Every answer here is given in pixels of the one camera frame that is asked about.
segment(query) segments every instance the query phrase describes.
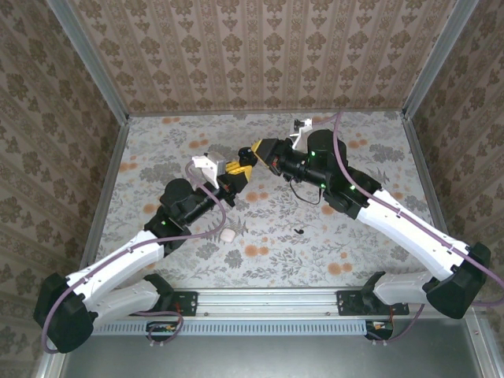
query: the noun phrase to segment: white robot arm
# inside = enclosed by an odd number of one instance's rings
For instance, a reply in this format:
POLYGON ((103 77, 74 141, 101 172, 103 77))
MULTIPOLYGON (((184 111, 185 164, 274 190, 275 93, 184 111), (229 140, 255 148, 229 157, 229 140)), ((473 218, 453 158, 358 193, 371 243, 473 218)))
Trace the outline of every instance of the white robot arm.
POLYGON ((428 270, 401 275, 377 272, 361 291, 361 304, 367 308, 366 311, 372 313, 373 303, 376 307, 396 303, 429 303, 448 317, 463 317, 483 286, 486 274, 454 250, 461 251, 461 254, 487 268, 490 265, 488 248, 481 243, 469 247, 404 208, 380 183, 348 166, 347 147, 336 139, 338 146, 335 148, 332 131, 323 129, 309 133, 313 130, 311 120, 296 121, 295 124, 298 130, 292 135, 295 141, 262 139, 256 142, 251 149, 258 159, 286 181, 307 182, 319 187, 324 191, 325 201, 333 209, 384 233, 428 270), (335 150, 339 151, 340 161, 336 158, 335 150), (373 197, 362 194, 352 182, 373 197), (386 202, 391 209, 379 202, 386 202))
POLYGON ((248 183, 255 162, 257 158, 250 150, 241 151, 240 161, 227 164, 215 153, 197 157, 196 165, 209 180, 204 184, 205 191, 201 187, 193 190, 185 179, 170 181, 154 217, 129 242, 79 272, 47 277, 34 318, 41 327, 48 323, 47 335, 58 351, 67 353, 76 349, 95 327, 112 320, 139 311, 168 310, 174 290, 157 274, 146 276, 130 287, 114 289, 142 268, 171 254, 185 239, 195 237, 187 226, 217 202, 224 200, 234 206, 234 198, 248 183), (165 240, 172 237, 177 240, 165 240))

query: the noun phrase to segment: purple cable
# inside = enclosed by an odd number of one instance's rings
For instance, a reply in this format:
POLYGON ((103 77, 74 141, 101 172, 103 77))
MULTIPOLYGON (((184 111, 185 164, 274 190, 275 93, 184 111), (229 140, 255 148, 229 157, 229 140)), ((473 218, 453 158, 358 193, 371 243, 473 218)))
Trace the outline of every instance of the purple cable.
POLYGON ((157 311, 155 313, 146 313, 143 311, 139 311, 138 313, 135 313, 135 315, 140 315, 142 317, 163 317, 163 316, 165 316, 165 317, 178 317, 179 318, 179 326, 176 328, 176 330, 173 332, 173 334, 170 337, 168 337, 166 340, 164 340, 162 342, 158 342, 158 341, 153 340, 152 339, 152 332, 156 328, 160 328, 163 325, 169 325, 169 324, 156 324, 155 326, 149 328, 149 333, 147 333, 147 338, 152 343, 152 345, 159 345, 161 343, 163 343, 163 344, 169 343, 170 341, 172 341, 173 339, 176 338, 176 336, 180 333, 180 331, 182 331, 183 316, 179 313, 176 313, 175 311, 157 311))
POLYGON ((333 114, 329 118, 326 118, 325 120, 318 120, 316 122, 312 122, 312 124, 327 124, 328 122, 333 122, 338 118, 339 113, 333 114))
MULTIPOLYGON (((367 198, 372 199, 375 202, 378 202, 382 206, 385 206, 387 209, 389 209, 389 210, 397 213, 398 215, 400 214, 401 217, 403 217, 404 219, 406 219, 407 221, 409 221, 411 224, 413 224, 414 226, 416 226, 417 228, 419 228, 421 231, 423 231, 424 233, 426 233, 427 235, 429 235, 430 237, 432 237, 436 242, 440 243, 442 246, 446 247, 448 250, 451 250, 451 251, 455 252, 458 256, 460 256, 464 260, 468 261, 470 264, 476 266, 481 272, 485 273, 486 275, 490 276, 493 280, 495 280, 499 284, 499 286, 504 290, 504 280, 502 280, 502 278, 500 278, 495 273, 493 273, 490 269, 482 266, 479 262, 477 262, 476 260, 474 260, 470 256, 464 254, 463 252, 461 252, 460 250, 458 250, 457 248, 455 248, 454 246, 452 246, 451 244, 449 244, 447 241, 445 241, 443 238, 437 236, 434 232, 431 232, 431 230, 429 230, 424 225, 422 225, 419 222, 417 222, 415 219, 413 219, 412 217, 410 217, 408 214, 400 213, 399 209, 396 209, 393 205, 391 205, 391 204, 389 204, 389 203, 387 203, 387 202, 385 202, 385 201, 383 201, 383 200, 375 197, 374 195, 368 193, 365 189, 363 189, 362 187, 360 187, 354 181, 354 179, 352 179, 352 177, 350 176, 350 174, 345 169, 345 165, 343 164, 341 156, 339 155, 339 148, 338 148, 338 127, 339 127, 339 123, 341 122, 341 116, 342 115, 343 115, 343 112, 339 112, 339 113, 335 114, 334 116, 332 116, 331 118, 327 119, 327 121, 335 119, 334 131, 332 133, 332 142, 334 144, 334 151, 335 151, 335 155, 336 155, 336 160, 338 161, 339 168, 341 169, 341 172, 346 177, 346 179, 352 185, 354 185, 357 188, 357 190, 360 191, 367 198)), ((474 302, 472 305, 473 306, 484 306, 484 307, 495 307, 495 306, 500 306, 502 304, 504 304, 504 297, 500 298, 498 301, 494 301, 494 302, 474 302)))
MULTIPOLYGON (((58 353, 57 349, 50 349, 47 346, 47 339, 48 339, 47 332, 49 330, 49 324, 52 321, 54 313, 56 312, 57 308, 60 306, 60 304, 65 300, 65 298, 72 291, 74 291, 78 286, 86 283, 94 274, 96 274, 97 272, 101 271, 102 269, 104 269, 106 266, 110 265, 111 263, 113 263, 117 259, 123 257, 125 254, 133 252, 134 250, 136 250, 137 248, 140 248, 141 246, 146 246, 147 244, 152 244, 152 243, 172 242, 172 241, 175 241, 175 240, 205 238, 208 235, 212 235, 212 234, 218 232, 224 226, 224 223, 226 222, 226 210, 225 210, 225 208, 222 206, 221 201, 219 201, 217 199, 217 197, 215 195, 213 195, 212 192, 209 191, 204 185, 202 185, 201 182, 199 182, 198 178, 196 178, 191 173, 190 167, 192 166, 192 164, 193 164, 192 161, 190 161, 189 163, 187 163, 186 168, 185 168, 186 174, 187 174, 187 176, 189 176, 190 178, 192 178, 196 182, 198 188, 200 188, 202 191, 204 191, 205 194, 208 195, 217 204, 217 206, 219 206, 219 209, 222 212, 222 219, 220 220, 220 223, 213 230, 209 230, 207 232, 202 232, 201 234, 171 236, 171 237, 168 237, 168 238, 151 239, 151 240, 143 241, 141 243, 137 243, 134 246, 130 246, 130 247, 126 248, 125 250, 121 251, 119 254, 117 254, 113 258, 110 258, 109 260, 105 261, 103 264, 101 264, 101 265, 97 266, 95 269, 91 270, 86 276, 82 277, 80 280, 78 280, 77 282, 75 282, 71 287, 69 287, 68 289, 66 289, 63 292, 63 294, 60 295, 60 297, 56 300, 56 302, 51 307, 49 313, 47 314, 46 321, 44 322, 44 326, 42 328, 42 338, 41 338, 41 340, 42 340, 42 347, 43 347, 43 349, 44 349, 44 351, 46 353, 48 353, 48 354, 56 354, 56 353, 58 353)), ((173 337, 176 336, 176 334, 178 334, 177 331, 176 331, 176 333, 174 333, 172 335, 171 339, 173 339, 173 337)))

